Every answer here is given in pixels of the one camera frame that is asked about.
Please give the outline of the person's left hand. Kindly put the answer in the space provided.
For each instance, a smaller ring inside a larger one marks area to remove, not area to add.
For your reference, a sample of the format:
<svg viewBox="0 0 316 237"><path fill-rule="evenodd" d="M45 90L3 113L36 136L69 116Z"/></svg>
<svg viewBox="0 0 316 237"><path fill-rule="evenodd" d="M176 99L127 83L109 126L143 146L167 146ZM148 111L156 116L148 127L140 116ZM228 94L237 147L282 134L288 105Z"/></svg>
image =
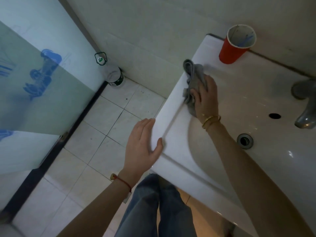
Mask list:
<svg viewBox="0 0 316 237"><path fill-rule="evenodd" d="M129 135L125 149L125 160L119 177L134 187L142 175L157 159L151 159L151 134L155 119L143 119L136 123Z"/></svg>

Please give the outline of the person's right hand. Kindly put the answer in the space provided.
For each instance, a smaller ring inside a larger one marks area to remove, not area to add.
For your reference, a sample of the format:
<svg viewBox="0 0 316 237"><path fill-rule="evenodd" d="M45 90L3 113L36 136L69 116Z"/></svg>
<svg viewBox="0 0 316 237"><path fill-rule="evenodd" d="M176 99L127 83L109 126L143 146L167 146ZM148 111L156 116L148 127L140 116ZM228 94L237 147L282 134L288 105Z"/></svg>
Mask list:
<svg viewBox="0 0 316 237"><path fill-rule="evenodd" d="M197 119L201 124L219 120L217 85L212 77L204 75L208 90L199 81L199 91L201 94L201 106L195 106Z"/></svg>

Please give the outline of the gray cleaning cloth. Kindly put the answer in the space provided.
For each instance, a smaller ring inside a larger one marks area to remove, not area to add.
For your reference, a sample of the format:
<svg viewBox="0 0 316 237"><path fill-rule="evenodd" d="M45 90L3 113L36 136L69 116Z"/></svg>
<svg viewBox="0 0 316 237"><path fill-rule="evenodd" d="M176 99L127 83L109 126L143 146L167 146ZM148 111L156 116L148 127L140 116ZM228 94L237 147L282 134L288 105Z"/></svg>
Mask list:
<svg viewBox="0 0 316 237"><path fill-rule="evenodd" d="M205 90L207 88L207 82L204 77L204 70L203 65L195 64L192 60L186 59L183 62L184 72L187 75L187 84L188 87L183 89L183 97L184 97L184 104L187 105L189 113L197 117L195 111L195 99L194 96L191 94L191 89L196 89L199 91L199 81L203 84Z"/></svg>

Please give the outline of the person's right forearm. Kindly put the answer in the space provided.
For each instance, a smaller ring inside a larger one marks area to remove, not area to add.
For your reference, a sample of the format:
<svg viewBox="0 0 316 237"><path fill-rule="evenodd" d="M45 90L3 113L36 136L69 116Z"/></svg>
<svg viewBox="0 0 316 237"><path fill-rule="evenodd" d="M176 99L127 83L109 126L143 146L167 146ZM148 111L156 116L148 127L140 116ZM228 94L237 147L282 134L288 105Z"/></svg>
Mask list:
<svg viewBox="0 0 316 237"><path fill-rule="evenodd" d="M297 208L219 120L202 124L259 237L315 237Z"/></svg>

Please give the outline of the person's left forearm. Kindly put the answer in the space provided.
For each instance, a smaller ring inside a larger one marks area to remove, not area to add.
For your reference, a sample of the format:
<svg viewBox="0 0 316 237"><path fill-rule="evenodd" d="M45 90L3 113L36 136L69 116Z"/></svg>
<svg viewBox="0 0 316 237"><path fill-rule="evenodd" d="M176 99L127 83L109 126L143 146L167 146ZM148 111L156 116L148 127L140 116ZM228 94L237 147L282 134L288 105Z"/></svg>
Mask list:
<svg viewBox="0 0 316 237"><path fill-rule="evenodd" d="M57 237L102 237L131 189L117 176Z"/></svg>

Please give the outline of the white ceramic sink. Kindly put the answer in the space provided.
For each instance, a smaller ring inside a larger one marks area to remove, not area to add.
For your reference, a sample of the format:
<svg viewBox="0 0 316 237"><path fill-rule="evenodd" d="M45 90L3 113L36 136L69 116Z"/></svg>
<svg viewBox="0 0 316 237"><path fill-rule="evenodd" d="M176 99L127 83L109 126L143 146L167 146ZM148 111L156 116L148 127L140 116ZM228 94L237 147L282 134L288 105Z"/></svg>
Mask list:
<svg viewBox="0 0 316 237"><path fill-rule="evenodd" d="M290 91L307 78L250 52L233 64L223 64L218 57L222 45L222 40L207 35L192 57L217 84L221 123L234 141L243 133L253 138L254 145L246 152L316 235L316 128L294 125L307 100L295 99ZM257 237L213 142L183 103L186 80L183 73L156 117L151 146L162 137L164 150L152 171Z"/></svg>

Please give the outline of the red paper cup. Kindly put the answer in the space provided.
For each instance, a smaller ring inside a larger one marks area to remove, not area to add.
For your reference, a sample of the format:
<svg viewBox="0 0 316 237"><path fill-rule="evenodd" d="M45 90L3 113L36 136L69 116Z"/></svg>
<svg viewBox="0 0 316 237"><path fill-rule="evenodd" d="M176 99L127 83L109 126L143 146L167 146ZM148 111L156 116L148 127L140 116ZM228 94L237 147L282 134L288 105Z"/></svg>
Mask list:
<svg viewBox="0 0 316 237"><path fill-rule="evenodd" d="M219 60L224 64L232 64L256 43L255 30L245 24L232 26L225 37L219 53Z"/></svg>

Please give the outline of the blue jeans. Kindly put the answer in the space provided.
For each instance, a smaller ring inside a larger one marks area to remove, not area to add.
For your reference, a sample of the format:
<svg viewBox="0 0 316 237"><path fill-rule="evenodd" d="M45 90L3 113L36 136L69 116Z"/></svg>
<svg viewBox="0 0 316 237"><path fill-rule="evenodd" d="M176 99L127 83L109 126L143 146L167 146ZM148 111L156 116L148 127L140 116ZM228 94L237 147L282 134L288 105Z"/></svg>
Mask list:
<svg viewBox="0 0 316 237"><path fill-rule="evenodd" d="M190 207L179 191L158 174L135 188L114 237L197 237Z"/></svg>

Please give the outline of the metal sink drain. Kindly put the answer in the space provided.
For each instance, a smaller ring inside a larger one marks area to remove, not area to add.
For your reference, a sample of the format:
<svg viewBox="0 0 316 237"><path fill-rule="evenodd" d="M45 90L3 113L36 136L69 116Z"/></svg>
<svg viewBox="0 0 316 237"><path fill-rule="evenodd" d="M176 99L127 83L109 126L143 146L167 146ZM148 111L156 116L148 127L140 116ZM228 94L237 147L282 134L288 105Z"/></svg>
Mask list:
<svg viewBox="0 0 316 237"><path fill-rule="evenodd" d="M236 142L242 149L245 150L251 149L254 145L253 138L245 133L238 135Z"/></svg>

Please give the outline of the clear plastic bottle green label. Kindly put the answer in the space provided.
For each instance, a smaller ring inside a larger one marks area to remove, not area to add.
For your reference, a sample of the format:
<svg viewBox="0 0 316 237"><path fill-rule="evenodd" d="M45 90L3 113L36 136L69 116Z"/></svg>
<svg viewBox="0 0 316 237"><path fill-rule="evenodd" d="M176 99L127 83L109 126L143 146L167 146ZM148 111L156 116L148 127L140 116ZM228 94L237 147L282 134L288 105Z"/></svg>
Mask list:
<svg viewBox="0 0 316 237"><path fill-rule="evenodd" d="M118 65L111 59L108 59L105 52L96 53L94 57L105 81L110 86L119 86L124 80L124 75Z"/></svg>

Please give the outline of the black door sill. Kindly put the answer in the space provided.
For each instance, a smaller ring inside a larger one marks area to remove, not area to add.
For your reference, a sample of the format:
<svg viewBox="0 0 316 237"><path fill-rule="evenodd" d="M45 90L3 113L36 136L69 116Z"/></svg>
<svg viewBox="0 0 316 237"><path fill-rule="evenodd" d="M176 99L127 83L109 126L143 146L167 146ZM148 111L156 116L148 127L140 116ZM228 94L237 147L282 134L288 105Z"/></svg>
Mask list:
<svg viewBox="0 0 316 237"><path fill-rule="evenodd" d="M25 204L31 193L37 187L38 183L44 177L52 163L55 161L61 150L65 147L71 136L74 134L76 129L79 127L81 122L84 120L88 112L91 110L97 99L101 96L108 82L104 81L100 88L97 90L93 98L90 100L86 108L83 110L81 115L78 117L76 122L70 128L69 132L62 135L58 139L53 148L49 151L41 165L30 171L26 179L22 182L18 190L15 192L13 197L10 199L5 208L0 212L0 224L10 224L17 213L20 211L22 206Z"/></svg>

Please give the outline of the gray metal faucet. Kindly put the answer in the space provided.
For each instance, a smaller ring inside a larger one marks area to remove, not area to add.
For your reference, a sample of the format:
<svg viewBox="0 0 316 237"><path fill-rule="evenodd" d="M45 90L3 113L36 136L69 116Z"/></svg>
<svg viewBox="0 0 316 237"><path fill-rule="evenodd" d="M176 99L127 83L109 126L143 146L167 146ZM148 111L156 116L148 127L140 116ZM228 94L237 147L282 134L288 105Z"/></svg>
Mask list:
<svg viewBox="0 0 316 237"><path fill-rule="evenodd" d="M306 100L303 112L295 120L294 125L300 129L316 127L316 79L307 79L293 84L291 95L298 100Z"/></svg>

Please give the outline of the frosted glass shower door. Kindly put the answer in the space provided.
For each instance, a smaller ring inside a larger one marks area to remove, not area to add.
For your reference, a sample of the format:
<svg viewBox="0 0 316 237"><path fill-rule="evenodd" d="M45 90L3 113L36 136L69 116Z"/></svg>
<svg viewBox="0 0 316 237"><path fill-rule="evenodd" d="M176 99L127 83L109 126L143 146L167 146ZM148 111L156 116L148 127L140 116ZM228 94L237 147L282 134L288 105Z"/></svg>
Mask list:
<svg viewBox="0 0 316 237"><path fill-rule="evenodd" d="M105 79L58 0L0 0L0 174L40 166Z"/></svg>

